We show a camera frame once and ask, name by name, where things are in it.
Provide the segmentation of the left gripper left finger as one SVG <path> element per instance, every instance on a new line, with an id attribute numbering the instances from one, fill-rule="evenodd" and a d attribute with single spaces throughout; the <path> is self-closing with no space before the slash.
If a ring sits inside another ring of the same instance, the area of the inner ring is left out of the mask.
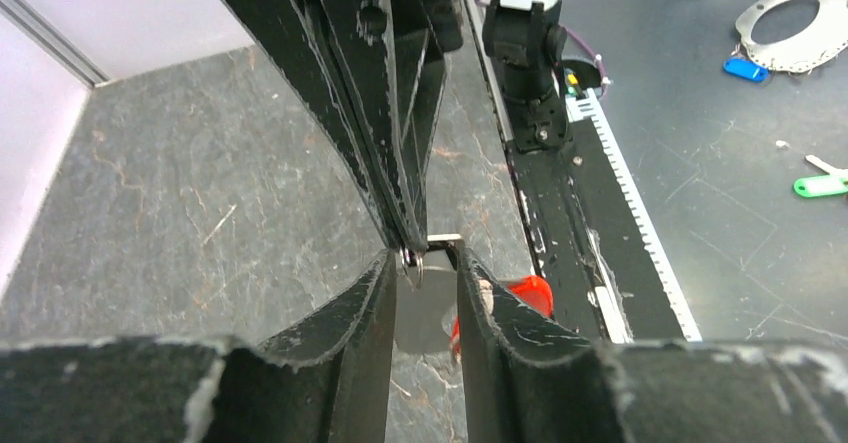
<path id="1" fill-rule="evenodd" d="M 273 441 L 384 440 L 396 296 L 396 256 L 383 250 L 343 292 L 259 344 Z"/>

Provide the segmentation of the metal key organizer red handle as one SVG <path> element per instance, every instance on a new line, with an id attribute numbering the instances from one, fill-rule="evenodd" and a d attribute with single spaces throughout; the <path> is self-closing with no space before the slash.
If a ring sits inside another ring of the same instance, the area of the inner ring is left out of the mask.
<path id="1" fill-rule="evenodd" d="M 423 253 L 402 249 L 389 256 L 386 269 L 394 354 L 445 355 L 454 363 L 482 365 L 498 357 L 513 324 L 560 329 L 544 278 L 495 277 L 457 234 L 430 236 Z"/>

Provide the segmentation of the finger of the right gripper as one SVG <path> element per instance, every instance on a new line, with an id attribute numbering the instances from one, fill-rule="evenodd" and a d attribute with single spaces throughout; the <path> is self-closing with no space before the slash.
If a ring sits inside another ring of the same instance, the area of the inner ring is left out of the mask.
<path id="1" fill-rule="evenodd" d="M 457 0 L 318 1 L 348 166 L 386 246 L 423 252 L 445 55 L 462 45 Z"/>
<path id="2" fill-rule="evenodd" d="M 405 246 L 392 221 L 376 168 L 341 70 L 333 61 L 329 22 L 320 0 L 220 0 L 280 74 L 335 147 L 386 247 Z"/>

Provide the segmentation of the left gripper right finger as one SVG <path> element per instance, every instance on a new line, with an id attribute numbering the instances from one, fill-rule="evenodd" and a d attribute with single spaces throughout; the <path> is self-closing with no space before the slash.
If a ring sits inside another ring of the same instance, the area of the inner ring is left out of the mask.
<path id="1" fill-rule="evenodd" d="M 596 432 L 568 368 L 590 347 L 459 254 L 460 358 L 472 442 L 589 442 Z"/>

